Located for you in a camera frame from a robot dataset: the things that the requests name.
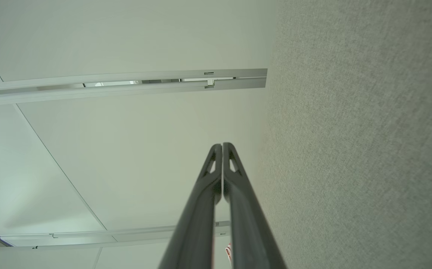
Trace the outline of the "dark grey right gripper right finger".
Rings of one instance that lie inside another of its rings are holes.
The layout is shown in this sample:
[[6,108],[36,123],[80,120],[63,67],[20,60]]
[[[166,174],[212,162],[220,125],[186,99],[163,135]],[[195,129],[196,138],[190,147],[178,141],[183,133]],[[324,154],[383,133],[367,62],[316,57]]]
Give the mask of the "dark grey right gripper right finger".
[[233,269],[287,269],[235,146],[223,143],[223,194],[230,206]]

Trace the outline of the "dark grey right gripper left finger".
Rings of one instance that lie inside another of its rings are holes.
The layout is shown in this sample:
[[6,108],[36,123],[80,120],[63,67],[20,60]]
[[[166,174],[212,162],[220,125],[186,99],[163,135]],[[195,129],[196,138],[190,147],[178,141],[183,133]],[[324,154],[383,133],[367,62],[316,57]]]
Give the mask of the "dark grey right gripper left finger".
[[212,269],[214,208],[221,199],[222,145],[206,157],[158,269]]

